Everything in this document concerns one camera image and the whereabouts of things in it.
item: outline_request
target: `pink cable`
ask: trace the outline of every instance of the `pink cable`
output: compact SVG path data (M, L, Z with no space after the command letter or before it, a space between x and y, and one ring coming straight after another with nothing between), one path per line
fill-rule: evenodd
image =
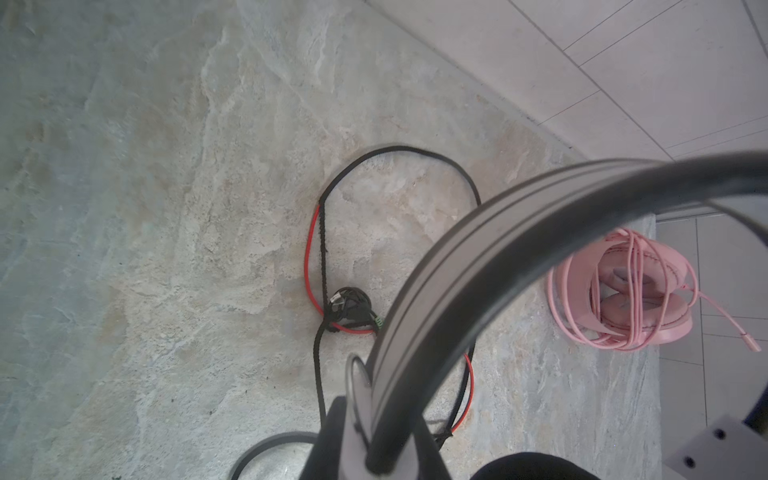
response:
M661 330L661 326L663 323L663 319L667 313L667 307L669 305L669 299L670 299L670 293L668 292L668 287L670 283L669 274L667 272L667 268L665 266L665 260L664 257L660 254L658 249L654 246L653 243L651 243L646 237L641 235L640 233L625 229L625 228L619 228L616 229L613 233L607 235L605 237L606 241L616 241L616 240L623 240L627 244L627 287L628 287L628 297L629 297L629 303L630 303L630 321L629 321L629 334L626 337L616 337L607 333L600 333L596 339L588 339L584 333L581 331L579 326L576 323L576 320L573 317L573 313L571 311L570 303L568 301L568 295L563 295L562 298L560 298L565 319L568 321L568 326L565 325L563 319L560 317L560 314L558 313L558 309L556 305L554 304L554 272L555 270L552 269L549 271L549 274L547 275L547 300L549 303L549 308L552 311L552 316L554 317L554 321L558 324L560 329L565 333L565 335L570 338L571 340L574 340L578 343L583 343L586 345L593 346L597 349L604 349L604 350L621 350L623 352L635 352L640 349L645 348L648 346L654 338L658 335L658 333ZM662 263L663 268L661 269L664 273L664 299L661 303L661 313L659 315L659 320L655 322L653 325L653 328L650 329L650 332L647 327L643 327L643 319L644 319L644 312L643 312L643 278L644 278L644 253L647 252L648 248L650 247L650 250L656 255L656 258L659 259L659 261ZM565 259L563 264L560 267L560 276L559 280L565 284L566 280L568 278L568 271L571 268L571 261L573 260L573 256ZM739 325L739 323L733 319L731 315L729 315L725 310L723 310L722 307L717 305L710 297L704 295L699 291L699 284L696 278L696 272L694 271L694 268L690 265L688 260L685 260L685 266L686 266L686 275L690 274L691 279L693 280L693 286L683 285L681 288L685 290L689 290L690 292L693 292L693 296L688 303L688 308L691 308L696 301L699 299L699 297L704 298L706 301L712 304L719 312L721 312L730 322L739 330L739 333L741 335L741 338L746 343L746 345L750 348L750 350L754 352L760 351L760 345L755 341L755 339L744 329ZM598 279L598 269L595 267L594 276L591 279L591 288L590 288L590 307L592 309L592 313L598 318L601 318L601 312L600 312L600 282Z

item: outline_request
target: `red wire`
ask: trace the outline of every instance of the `red wire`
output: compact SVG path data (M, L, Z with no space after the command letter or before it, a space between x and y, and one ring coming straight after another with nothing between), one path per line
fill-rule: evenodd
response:
M466 353L464 354L464 360L467 361L467 367L469 368L469 399L467 400L467 406L464 407L464 413L462 413L462 416L458 418L456 425L451 427L451 433L454 433L462 424L462 422L464 422L464 419L467 418L467 413L469 413L469 406L472 404L472 397L475 396L475 371L472 370L472 362L469 361L469 356Z
M312 215L312 224L310 225L310 234L306 238L306 250L304 251L304 287L306 288L306 294L310 296L310 301L315 306L320 315L323 315L323 308L317 303L317 299L312 294L312 287L310 286L310 251L312 250L312 235L315 233L315 224L317 223L317 216L320 213L320 205L315 209L315 214ZM372 329L366 330L353 330L348 329L345 326L341 326L336 322L331 322L331 326L346 333L353 333L355 335L365 335L367 333L373 333Z
M319 303L317 303L317 299L312 294L312 287L310 286L310 251L312 250L312 236L315 233L315 224L317 223L317 216L320 213L320 205L317 206L315 209L314 215L312 215L312 224L310 224L310 234L306 238L306 250L304 250L304 287L306 288L306 294L310 297L310 301L315 306L317 311L320 315L323 314L323 308L320 306ZM373 330L353 330L348 329L345 326L341 326L336 322L331 323L332 326L335 328L341 330L342 332L346 333L353 333L355 335L365 335L367 333L373 333ZM472 405L472 397L475 396L475 371L472 370L472 362L469 360L469 356L465 353L464 354L464 360L467 362L467 367L469 368L469 400L467 400L467 406L464 407L464 412L462 413L462 416L459 417L458 422L451 427L451 433L455 432L456 429L461 426L461 424L464 422L464 419L467 418L467 413L469 413L469 406Z

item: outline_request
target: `tile grout line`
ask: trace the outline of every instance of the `tile grout line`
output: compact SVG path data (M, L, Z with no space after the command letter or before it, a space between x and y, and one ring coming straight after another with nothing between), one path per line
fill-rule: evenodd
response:
M586 37L587 35L589 35L590 33L592 33L592 31L593 31L593 30L595 30L595 29L596 29L597 27L599 27L600 25L603 25L603 23L605 23L605 21L606 21L606 20L608 20L610 17L612 17L612 16L616 15L618 12L621 12L621 10L622 10L622 9L624 9L624 7L626 7L627 5L629 5L629 4L630 4L630 3L632 3L632 2L634 2L634 0L629 0L629 2L627 2L627 3L623 4L623 5L621 6L621 8L619 8L617 11L615 11L615 12L611 13L611 14L610 14L608 17L606 17L606 18L605 18L605 20L603 20L602 22L598 23L598 24L597 24L597 25L595 25L594 27L590 28L590 29L589 29L589 31L588 31L587 33L585 33L585 34L583 34L581 37L579 37L579 38L577 38L577 39L573 40L573 42L572 42L572 43L571 43L571 44L570 44L568 47L565 47L565 48L563 48L563 51L565 51L565 50L568 50L570 47L574 46L574 44L575 44L577 41L581 40L582 38L584 38L584 37Z
M740 336L719 335L717 333L704 333L704 335L719 336L720 338L724 338L724 339L739 339L739 340L741 340ZM755 340L757 342L768 342L768 340L761 340L761 339L755 339Z
M589 94L586 97L582 98L581 100L577 101L576 103L571 105L571 107L575 107L576 105L580 104L582 101L587 100L589 97L591 97L592 95L597 94L597 93L600 93L600 88L596 92L594 92L593 94ZM564 111L566 111L567 109L569 109L571 107L566 107L563 110L560 110L558 113L552 115L550 118L542 121L539 125L543 125L543 124L547 123L548 121L550 121L551 119L557 117L559 114L563 113Z
M613 98L613 97L611 97L611 96L608 94L608 92L606 92L606 91L605 91L605 90L604 90L604 89L603 89L603 88L602 88L602 87L601 87L601 86L600 86L600 85L599 85L599 84L598 84L598 83L597 83L597 82L596 82L596 81L595 81L595 80L594 80L594 79L593 79L593 78L592 78L592 77L591 77L591 76L590 76L590 75L589 75L589 74L586 72L586 71L584 71L584 69L583 69L583 68L581 68L581 66L580 66L580 65L577 65L577 64L576 64L576 62L573 60L573 58L569 57L569 56L568 56L568 55L567 55L567 54L566 54L566 53L563 51L563 49L562 49L562 48L560 48L560 47L558 46L558 44L554 43L554 42L552 41L552 39L551 39L551 38L549 38L549 35L547 35L547 34L544 32L544 30L542 30L542 29L541 29L541 27L539 27L538 25L536 25L536 23L535 23L533 20L531 20L531 18L530 18L530 17L528 17L528 16L525 14L525 12L523 12L523 11L520 9L520 7L518 7L518 6L515 4L515 2L514 2L513 0L508 0L508 2L509 2L509 3L510 3L512 6L513 6L513 7L515 7L515 10L517 10L517 11L520 13L520 15L522 15L522 16L523 16L523 17L524 17L526 20L528 20L528 21L531 23L531 25L533 25L533 26L534 26L534 28L536 28L536 30L538 30L538 32L539 32L539 33L541 33L541 34L544 36L544 38L546 38L546 39L547 39L547 40L548 40L548 41L549 41L551 44L553 44L553 45L554 45L554 47L555 47L556 49L558 49L558 50L560 51L560 53L562 53L562 54L563 54L563 56L565 56L565 57L566 57L566 58L567 58L567 59L568 59L568 60L569 60L569 61L570 61L570 62L571 62L571 63L572 63L572 64L573 64L573 65L574 65L574 66L575 66L575 67L576 67L576 68L577 68L577 69L578 69L578 70L579 70L579 71L580 71L580 72L581 72L581 73L582 73L584 76L585 76L585 77L587 77L587 78L589 79L589 81L591 81L591 82L592 82L592 84L594 84L594 86L596 86L597 88L599 88L599 89L600 89L600 91L602 91L602 92L605 94L605 96L606 96L606 97L608 97L608 99L609 99L609 100L611 100L611 101L614 103L614 105L616 105L616 107L617 107L619 110L621 110L621 111L622 111L622 113L624 113L625 115L627 115L627 118L629 118L629 119L632 121L632 123L634 123L635 125L637 125L637 128L640 128L640 130L641 130L641 131L642 131L644 134L646 134L646 135L648 136L648 138L650 138L650 141L654 142L654 143L656 144L656 146L657 146L657 147L659 147L659 148L661 149L661 151L663 151L663 152L664 152L664 154L665 154L665 155L667 155L671 161L674 161L674 158L672 158L672 155L669 155L669 153L668 153L666 150L664 150L664 148L663 148L663 147L662 147L662 146L659 144L659 142L657 142L655 138L651 137L651 135L650 135L650 134L649 134L649 133L648 133L648 132L647 132L647 131L646 131L646 130L645 130L645 129L644 129L644 128L643 128L643 127L640 125L640 124L638 124L638 122L637 122L637 121L636 121L634 118L632 118L632 116L631 116L631 115L629 115L629 113L627 113L627 111L626 111L626 110L624 110L624 109L621 107L621 105L619 105L619 104L618 104L618 103L617 103L617 102L614 100L614 98Z
M716 316L717 318L727 318L724 315L720 315L718 313L702 313L703 316ZM768 318L760 318L758 316L737 316L737 315L731 315L733 318L743 318L743 319L749 319L749 320L766 320L768 321Z
M711 144L708 147L697 148L696 150L692 150L692 151L686 152L684 154L675 155L675 158L682 157L682 156L688 155L688 154L692 154L692 153L698 152L700 150L706 150L707 148L716 147L717 145L722 145L722 144L725 144L725 143L727 143L729 141L739 140L740 138L751 137L752 135L762 134L764 131L768 131L768 128L764 128L761 131L754 131L751 134L742 135L741 137L736 137L736 138L731 138L729 140L719 141L716 144Z
M651 18L651 19L650 19L650 20L648 20L647 22L645 22L645 23L643 23L642 25L640 25L639 27L635 28L633 31L630 31L630 32L629 32L629 33L627 33L625 36L623 36L623 37L619 38L618 40L616 40L616 41L615 41L615 42L613 42L612 44L608 45L606 48L603 48L603 49L602 49L602 50L600 50L598 53L596 53L596 54L592 55L592 56L591 56L591 57L590 57L590 58L589 58L587 61L585 61L585 62L584 62L584 63L582 63L581 65L585 65L585 64L586 64L588 61L590 61L592 58L595 58L595 57L597 57L599 54L601 54L601 53L603 53L604 51L608 50L610 47L613 47L613 46L614 46L614 45L616 45L618 42L620 42L620 41L624 40L626 37L628 37L628 36L632 35L632 34L633 34L633 33L635 33L635 32L636 32L638 29L640 29L640 28L643 28L643 27L644 27L645 25L647 25L649 22L653 21L653 20L654 20L654 18L656 18L656 17L657 17L657 16L659 16L659 15L662 15L662 14L663 14L663 13L665 13L667 10L669 10L670 8L674 7L675 5L677 5L678 3L682 2L682 1L683 1L683 0L677 0L677 2L675 2L675 3L673 3L672 5L670 5L669 7L667 7L667 8L666 8L666 9L665 9L663 12L659 13L658 15L654 16L653 18Z
M678 359L668 359L668 358L663 357L663 356L660 356L659 360L667 360L668 362L686 363L687 365L704 366L704 365L701 365L700 363L686 362L685 360L678 360Z
M746 124L751 124L751 123L752 123L752 122L754 122L754 121L763 120L765 117L768 117L768 115L763 115L762 117L754 118L753 120L747 120L747 121L743 121L743 122L741 122L740 124L735 124L735 125L731 125L730 127L725 127L725 128L721 128L721 129L719 129L719 130L711 131L711 132L710 132L710 133L708 133L708 134L704 134L704 135L701 135L700 137L696 137L696 138L691 138L690 140L681 141L679 144L670 145L670 146L669 146L669 147L667 147L667 148L678 147L678 146L680 146L680 145L682 145L682 144L686 144L686 143L688 143L689 141L699 140L700 138L709 137L710 135L719 134L721 131L730 130L731 128L740 127L740 126L742 126L742 125L746 125Z
M746 11L746 16L749 17L750 23L752 24L752 29L755 31L755 35L757 35L757 40L760 42L760 45L763 47L763 53L766 54L766 58L768 58L768 45L763 40L763 36L760 34L760 30L757 27L757 22L755 22L755 18L752 16L752 11L750 10L750 6L746 4L746 0L741 0L741 5L744 6L744 11Z
M696 275L699 277L699 288L701 288L701 255L699 254L699 220L694 219L696 225ZM701 322L701 375L704 383L704 423L710 425L707 414L707 358L704 356L704 322L701 321L701 302L699 302L699 321Z

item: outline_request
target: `pink headset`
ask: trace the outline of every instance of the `pink headset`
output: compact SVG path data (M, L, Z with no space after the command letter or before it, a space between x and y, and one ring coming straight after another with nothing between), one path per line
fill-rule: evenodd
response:
M685 283L688 273L693 287ZM554 304L555 277L568 326ZM617 293L601 299L601 285ZM693 292L690 302L677 290ZM731 315L699 291L696 272L685 257L634 230L617 229L550 270L547 297L555 322L569 338L625 352L686 336L693 328L690 308L702 297L730 320L750 350L760 351ZM579 326L593 330L597 338L588 339Z

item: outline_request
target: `marble floor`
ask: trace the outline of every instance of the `marble floor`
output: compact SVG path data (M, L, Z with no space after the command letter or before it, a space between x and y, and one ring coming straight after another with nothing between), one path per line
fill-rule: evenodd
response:
M357 0L0 8L2 478L225 478L261 438L317 430L303 249L356 154L442 152L484 199L575 161ZM327 208L329 288L360 286L385 313L472 197L442 164L389 155ZM325 336L327 401L371 345ZM521 450L659 477L656 350L569 343L537 284L475 358L473 409L442 451L454 478ZM295 478L303 455L243 477Z

